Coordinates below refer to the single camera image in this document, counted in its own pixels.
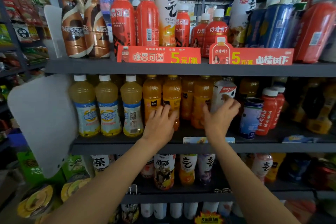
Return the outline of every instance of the hand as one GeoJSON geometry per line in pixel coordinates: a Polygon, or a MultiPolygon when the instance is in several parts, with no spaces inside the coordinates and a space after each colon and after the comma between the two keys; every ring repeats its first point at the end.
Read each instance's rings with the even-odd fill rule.
{"type": "Polygon", "coordinates": [[[230,123],[238,114],[239,108],[240,103],[233,98],[227,99],[214,114],[209,112],[207,105],[203,106],[204,129],[210,144],[225,138],[230,123]]]}
{"type": "Polygon", "coordinates": [[[159,106],[156,111],[152,111],[143,132],[142,138],[155,147],[155,153],[171,140],[174,133],[173,125],[178,113],[173,111],[168,117],[169,110],[170,105],[166,105],[165,107],[159,106]]]}

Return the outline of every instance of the promotional sign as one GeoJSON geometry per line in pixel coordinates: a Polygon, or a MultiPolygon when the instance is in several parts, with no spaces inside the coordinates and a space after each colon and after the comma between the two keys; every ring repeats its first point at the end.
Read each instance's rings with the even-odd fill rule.
{"type": "Polygon", "coordinates": [[[191,47],[119,46],[117,62],[200,64],[201,49],[191,47]]]}
{"type": "Polygon", "coordinates": [[[216,36],[209,49],[209,64],[288,66],[293,53],[294,49],[286,48],[233,48],[227,36],[216,36]]]}
{"type": "Polygon", "coordinates": [[[222,224],[224,220],[222,219],[220,214],[217,213],[202,213],[195,218],[195,224],[222,224]]]}

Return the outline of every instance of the bottle cap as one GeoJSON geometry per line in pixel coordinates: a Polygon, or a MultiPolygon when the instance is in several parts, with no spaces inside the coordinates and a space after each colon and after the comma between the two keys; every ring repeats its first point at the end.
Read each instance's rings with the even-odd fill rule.
{"type": "Polygon", "coordinates": [[[271,89],[276,90],[279,93],[284,93],[286,88],[283,86],[272,86],[271,89]]]}
{"type": "Polygon", "coordinates": [[[204,13],[201,16],[202,21],[210,21],[210,14],[204,13]]]}
{"type": "Polygon", "coordinates": [[[101,82],[111,81],[111,77],[110,77],[109,74],[100,74],[99,75],[99,81],[101,81],[101,82]]]}
{"type": "Polygon", "coordinates": [[[86,75],[85,74],[74,75],[73,79],[75,80],[75,82],[86,81],[86,75]]]}
{"type": "Polygon", "coordinates": [[[132,6],[138,6],[140,4],[140,0],[133,0],[132,6]]]}
{"type": "Polygon", "coordinates": [[[225,37],[217,37],[218,42],[226,43],[225,37]]]}
{"type": "Polygon", "coordinates": [[[134,74],[127,74],[126,75],[126,82],[136,82],[137,76],[134,74]]]}
{"type": "Polygon", "coordinates": [[[181,4],[181,3],[180,3],[180,4],[178,5],[178,9],[177,9],[177,10],[178,10],[178,11],[179,11],[179,10],[189,11],[189,6],[188,6],[188,4],[184,4],[184,3],[181,4]]]}
{"type": "Polygon", "coordinates": [[[278,91],[272,88],[264,88],[262,94],[270,97],[276,97],[278,95],[278,91]]]}
{"type": "Polygon", "coordinates": [[[216,9],[213,12],[213,17],[224,17],[224,9],[222,9],[222,8],[216,9]]]}

